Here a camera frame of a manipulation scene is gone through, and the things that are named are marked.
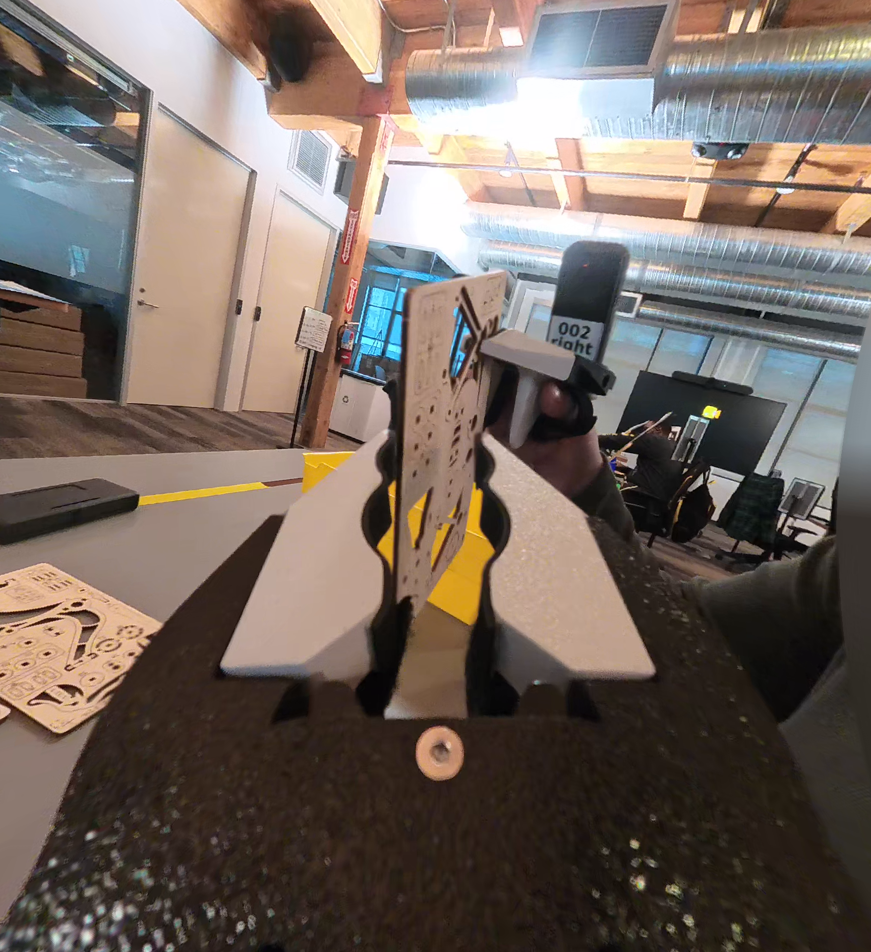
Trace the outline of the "yellow tape strip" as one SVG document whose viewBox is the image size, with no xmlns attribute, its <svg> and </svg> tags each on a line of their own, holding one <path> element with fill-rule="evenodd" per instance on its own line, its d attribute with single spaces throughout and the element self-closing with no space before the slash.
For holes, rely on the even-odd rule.
<svg viewBox="0 0 871 952">
<path fill-rule="evenodd" d="M 267 489 L 264 482 L 243 482 L 235 484 L 202 487 L 199 489 L 178 490 L 173 492 L 142 495 L 139 497 L 138 507 L 164 505 L 175 502 L 187 502 L 219 496 L 239 494 Z"/>
</svg>

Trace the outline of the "black wall speaker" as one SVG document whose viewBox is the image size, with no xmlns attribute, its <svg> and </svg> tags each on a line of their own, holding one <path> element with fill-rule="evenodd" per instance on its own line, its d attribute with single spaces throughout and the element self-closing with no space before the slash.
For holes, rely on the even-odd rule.
<svg viewBox="0 0 871 952">
<path fill-rule="evenodd" d="M 343 201 L 346 205 L 349 204 L 356 166 L 357 157 L 355 156 L 341 155 L 337 160 L 337 168 L 334 180 L 334 196 Z M 376 216 L 379 216 L 383 210 L 389 183 L 389 175 L 384 173 L 375 209 Z"/>
</svg>

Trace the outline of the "ceiling vent grille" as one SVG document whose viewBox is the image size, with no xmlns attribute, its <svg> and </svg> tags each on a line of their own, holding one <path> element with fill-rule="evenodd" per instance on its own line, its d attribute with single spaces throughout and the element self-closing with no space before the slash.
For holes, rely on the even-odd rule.
<svg viewBox="0 0 871 952">
<path fill-rule="evenodd" d="M 558 80 L 654 78 L 679 1 L 547 2 L 534 12 L 520 73 Z"/>
</svg>

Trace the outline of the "glass wall panel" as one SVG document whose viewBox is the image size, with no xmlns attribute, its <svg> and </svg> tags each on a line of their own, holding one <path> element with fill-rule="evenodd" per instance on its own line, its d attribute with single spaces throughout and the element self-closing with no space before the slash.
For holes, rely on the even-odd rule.
<svg viewBox="0 0 871 952">
<path fill-rule="evenodd" d="M 0 279 L 74 306 L 85 394 L 122 394 L 150 92 L 0 1 Z"/>
</svg>

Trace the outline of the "yellow box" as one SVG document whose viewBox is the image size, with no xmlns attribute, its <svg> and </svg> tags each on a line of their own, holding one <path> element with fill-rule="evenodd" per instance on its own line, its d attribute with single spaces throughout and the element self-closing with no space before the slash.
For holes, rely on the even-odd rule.
<svg viewBox="0 0 871 952">
<path fill-rule="evenodd" d="M 305 451 L 302 492 L 308 493 L 353 455 L 351 450 Z M 464 542 L 429 595 L 429 603 L 467 625 L 476 620 L 482 577 L 489 557 L 494 554 L 491 543 L 481 530 L 483 500 L 483 492 L 474 488 L 468 507 Z"/>
</svg>

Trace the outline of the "black office chair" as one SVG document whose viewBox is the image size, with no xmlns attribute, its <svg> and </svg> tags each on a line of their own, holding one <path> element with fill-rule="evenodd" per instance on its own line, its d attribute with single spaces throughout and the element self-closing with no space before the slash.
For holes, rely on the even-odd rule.
<svg viewBox="0 0 871 952">
<path fill-rule="evenodd" d="M 652 548 L 658 538 L 685 544 L 701 534 L 715 511 L 709 489 L 710 470 L 710 464 L 702 460 L 689 464 L 667 501 L 643 494 L 638 526 L 647 536 L 647 548 Z"/>
</svg>

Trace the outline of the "black ceiling rail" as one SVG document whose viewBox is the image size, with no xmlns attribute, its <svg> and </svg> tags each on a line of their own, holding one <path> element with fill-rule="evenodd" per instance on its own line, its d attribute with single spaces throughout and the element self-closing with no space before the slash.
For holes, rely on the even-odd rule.
<svg viewBox="0 0 871 952">
<path fill-rule="evenodd" d="M 655 183 L 655 184 L 711 184 L 724 187 L 736 188 L 766 188 L 781 193 L 791 193 L 794 191 L 816 192 L 838 194 L 844 196 L 871 197 L 871 185 L 842 185 L 842 184 L 822 184 L 809 183 L 799 180 L 760 180 L 739 177 L 712 177 L 702 178 L 698 175 L 673 175 L 660 173 L 626 173 L 618 171 L 596 171 L 596 170 L 573 170 L 573 169 L 550 169 L 541 167 L 522 167 L 505 165 L 486 165 L 473 163 L 442 163 L 437 161 L 413 161 L 390 159 L 388 165 L 393 168 L 406 169 L 427 169 L 445 172 L 466 172 L 466 173 L 486 173 L 499 176 L 519 175 L 526 177 L 528 175 L 562 175 L 566 178 L 583 178 L 597 180 L 617 180 L 637 183 Z"/>
</svg>

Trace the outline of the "narrow white door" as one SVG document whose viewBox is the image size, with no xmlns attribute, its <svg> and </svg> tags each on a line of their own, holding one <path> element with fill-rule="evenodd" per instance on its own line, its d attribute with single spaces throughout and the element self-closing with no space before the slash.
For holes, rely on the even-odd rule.
<svg viewBox="0 0 871 952">
<path fill-rule="evenodd" d="M 306 351 L 296 343 L 306 306 L 322 307 L 336 230 L 278 189 L 251 328 L 241 408 L 291 413 Z"/>
</svg>

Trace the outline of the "person's right hand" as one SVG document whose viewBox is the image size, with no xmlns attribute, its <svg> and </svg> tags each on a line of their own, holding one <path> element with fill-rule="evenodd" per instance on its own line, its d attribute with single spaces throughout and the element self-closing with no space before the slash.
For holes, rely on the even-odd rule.
<svg viewBox="0 0 871 952">
<path fill-rule="evenodd" d="M 545 384 L 540 394 L 540 409 L 543 415 L 557 422 L 570 422 L 577 414 L 573 397 L 555 383 Z M 522 449 L 524 462 L 571 499 L 580 495 L 604 466 L 594 429 L 557 441 L 525 443 Z"/>
</svg>

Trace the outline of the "wall vent grille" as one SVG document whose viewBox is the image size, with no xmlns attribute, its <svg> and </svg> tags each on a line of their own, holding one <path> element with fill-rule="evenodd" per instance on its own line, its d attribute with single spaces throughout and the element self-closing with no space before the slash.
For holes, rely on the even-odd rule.
<svg viewBox="0 0 871 952">
<path fill-rule="evenodd" d="M 309 129 L 292 132 L 288 170 L 319 194 L 325 191 L 333 158 L 334 144 L 322 132 Z"/>
</svg>

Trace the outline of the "plaid cloth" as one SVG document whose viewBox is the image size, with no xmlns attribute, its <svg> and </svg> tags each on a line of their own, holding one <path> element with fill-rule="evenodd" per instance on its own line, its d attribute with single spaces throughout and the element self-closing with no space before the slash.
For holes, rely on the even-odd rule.
<svg viewBox="0 0 871 952">
<path fill-rule="evenodd" d="M 717 525 L 730 538 L 765 549 L 774 542 L 784 494 L 782 478 L 752 472 L 723 506 Z"/>
</svg>

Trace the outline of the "white sign on stand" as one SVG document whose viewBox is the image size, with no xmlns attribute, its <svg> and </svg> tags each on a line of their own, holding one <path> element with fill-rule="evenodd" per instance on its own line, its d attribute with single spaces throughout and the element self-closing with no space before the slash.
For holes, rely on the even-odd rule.
<svg viewBox="0 0 871 952">
<path fill-rule="evenodd" d="M 304 351 L 305 355 L 293 412 L 290 431 L 290 448 L 294 448 L 296 444 L 300 423 L 306 407 L 315 359 L 325 350 L 330 335 L 331 324 L 332 317 L 328 314 L 310 306 L 305 306 L 302 309 L 295 344 L 300 350 Z"/>
</svg>

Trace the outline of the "large black screen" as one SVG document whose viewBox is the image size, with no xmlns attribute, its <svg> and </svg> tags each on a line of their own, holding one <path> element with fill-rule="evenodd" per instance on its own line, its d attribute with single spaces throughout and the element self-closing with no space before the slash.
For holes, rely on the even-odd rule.
<svg viewBox="0 0 871 952">
<path fill-rule="evenodd" d="M 757 469 L 786 404 L 754 395 L 752 388 L 676 371 L 670 376 L 641 371 L 617 426 L 619 432 L 668 414 L 672 426 L 691 416 L 719 411 L 700 443 L 698 454 L 714 469 L 747 476 Z"/>
</svg>

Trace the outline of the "wooden post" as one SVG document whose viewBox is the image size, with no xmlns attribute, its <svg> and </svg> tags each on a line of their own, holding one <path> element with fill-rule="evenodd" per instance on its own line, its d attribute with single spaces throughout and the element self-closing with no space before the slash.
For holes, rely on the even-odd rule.
<svg viewBox="0 0 871 952">
<path fill-rule="evenodd" d="M 348 209 L 358 208 L 360 211 L 359 229 L 351 260 L 347 266 L 343 266 L 339 262 L 339 244 L 345 228 L 347 218 L 345 217 L 330 285 L 328 301 L 328 313 L 332 317 L 330 335 L 324 352 L 315 363 L 300 433 L 302 445 L 311 449 L 324 447 L 330 430 L 336 388 L 343 369 L 335 360 L 337 334 L 341 324 L 350 322 L 355 311 L 376 216 L 375 208 L 383 174 L 386 172 L 392 150 L 394 132 L 395 125 L 389 115 L 372 116 L 362 125 L 356 172 L 348 204 Z"/>
</svg>

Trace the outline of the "stack of cardboard boxes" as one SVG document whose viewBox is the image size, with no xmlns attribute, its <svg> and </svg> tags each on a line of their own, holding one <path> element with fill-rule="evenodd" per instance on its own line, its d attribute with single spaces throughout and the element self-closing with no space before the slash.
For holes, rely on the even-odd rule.
<svg viewBox="0 0 871 952">
<path fill-rule="evenodd" d="M 81 310 L 0 311 L 0 394 L 84 399 Z"/>
</svg>

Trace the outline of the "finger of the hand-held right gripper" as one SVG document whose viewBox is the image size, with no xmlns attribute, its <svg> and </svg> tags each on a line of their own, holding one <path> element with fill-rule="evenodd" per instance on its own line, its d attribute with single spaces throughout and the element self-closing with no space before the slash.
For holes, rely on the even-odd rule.
<svg viewBox="0 0 871 952">
<path fill-rule="evenodd" d="M 515 329 L 504 329 L 488 337 L 480 347 L 480 354 L 558 382 L 569 379 L 575 360 L 572 351 Z"/>
</svg>

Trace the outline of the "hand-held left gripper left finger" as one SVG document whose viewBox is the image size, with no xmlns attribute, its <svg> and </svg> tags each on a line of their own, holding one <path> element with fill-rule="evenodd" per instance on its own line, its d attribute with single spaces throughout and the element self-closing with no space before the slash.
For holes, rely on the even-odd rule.
<svg viewBox="0 0 871 952">
<path fill-rule="evenodd" d="M 288 509 L 221 662 L 229 677 L 396 681 L 406 645 L 392 558 L 395 437 L 384 430 Z"/>
</svg>

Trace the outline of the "white recycling bin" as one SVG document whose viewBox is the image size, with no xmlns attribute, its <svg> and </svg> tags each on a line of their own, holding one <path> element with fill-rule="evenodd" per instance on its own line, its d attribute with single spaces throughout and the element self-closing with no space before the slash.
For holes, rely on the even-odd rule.
<svg viewBox="0 0 871 952">
<path fill-rule="evenodd" d="M 385 382 L 344 371 L 336 388 L 330 431 L 366 443 L 391 423 L 390 395 Z"/>
</svg>

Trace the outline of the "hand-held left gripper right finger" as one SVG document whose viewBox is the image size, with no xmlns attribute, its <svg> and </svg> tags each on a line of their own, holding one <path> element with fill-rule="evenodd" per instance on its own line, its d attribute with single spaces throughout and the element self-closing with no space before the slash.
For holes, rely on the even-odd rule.
<svg viewBox="0 0 871 952">
<path fill-rule="evenodd" d="M 489 435 L 476 458 L 491 553 L 466 684 L 651 680 L 655 665 L 582 510 Z"/>
</svg>

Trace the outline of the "wide white door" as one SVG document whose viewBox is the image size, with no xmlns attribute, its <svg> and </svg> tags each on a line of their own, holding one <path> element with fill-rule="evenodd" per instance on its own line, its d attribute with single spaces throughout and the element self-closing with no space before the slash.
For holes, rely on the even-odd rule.
<svg viewBox="0 0 871 952">
<path fill-rule="evenodd" d="M 255 172 L 159 105 L 143 183 L 123 398 L 212 408 L 222 393 Z"/>
</svg>

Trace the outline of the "large silver air duct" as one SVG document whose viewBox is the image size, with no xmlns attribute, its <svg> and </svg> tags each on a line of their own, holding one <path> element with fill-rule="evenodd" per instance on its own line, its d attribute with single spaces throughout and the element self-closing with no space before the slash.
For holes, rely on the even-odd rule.
<svg viewBox="0 0 871 952">
<path fill-rule="evenodd" d="M 515 51 L 409 56 L 406 101 L 448 134 L 871 146 L 871 22 L 674 44 L 650 78 L 528 72 Z"/>
</svg>

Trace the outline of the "black flat case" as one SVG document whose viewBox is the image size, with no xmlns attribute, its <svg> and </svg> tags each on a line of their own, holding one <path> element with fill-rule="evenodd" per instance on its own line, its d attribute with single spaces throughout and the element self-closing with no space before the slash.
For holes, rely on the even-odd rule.
<svg viewBox="0 0 871 952">
<path fill-rule="evenodd" d="M 139 493 L 104 479 L 0 494 L 0 544 L 28 541 L 134 511 Z"/>
</svg>

